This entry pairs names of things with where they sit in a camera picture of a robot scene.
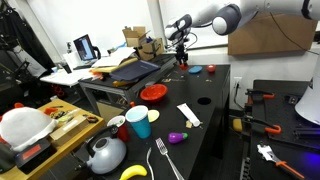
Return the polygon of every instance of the computer monitor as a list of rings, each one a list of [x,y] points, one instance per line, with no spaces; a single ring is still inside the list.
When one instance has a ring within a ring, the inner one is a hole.
[[[76,46],[82,61],[91,61],[97,59],[88,34],[79,37],[78,39],[74,40],[73,43]]]

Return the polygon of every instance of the blue cup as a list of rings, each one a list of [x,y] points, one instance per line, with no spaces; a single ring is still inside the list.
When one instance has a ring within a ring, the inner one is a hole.
[[[143,105],[134,106],[125,115],[138,137],[145,139],[151,135],[151,127],[148,119],[148,108]]]

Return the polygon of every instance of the red plate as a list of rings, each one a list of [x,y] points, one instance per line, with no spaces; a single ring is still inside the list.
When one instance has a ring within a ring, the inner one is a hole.
[[[160,101],[167,93],[168,88],[163,84],[154,84],[142,90],[140,98],[152,103]]]

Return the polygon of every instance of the white kettle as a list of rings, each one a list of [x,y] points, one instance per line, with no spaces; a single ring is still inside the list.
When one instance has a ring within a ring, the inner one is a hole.
[[[104,132],[110,131],[111,137],[96,139]],[[94,135],[86,144],[89,153],[89,161],[80,164],[75,170],[89,167],[96,174],[107,174],[114,171],[124,160],[127,148],[116,134],[118,127],[115,125],[107,126]]]

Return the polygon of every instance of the banana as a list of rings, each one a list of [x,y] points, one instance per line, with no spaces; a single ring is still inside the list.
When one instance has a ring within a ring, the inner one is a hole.
[[[147,175],[146,168],[144,168],[141,165],[130,166],[122,172],[120,180],[127,180],[136,175],[146,176]]]

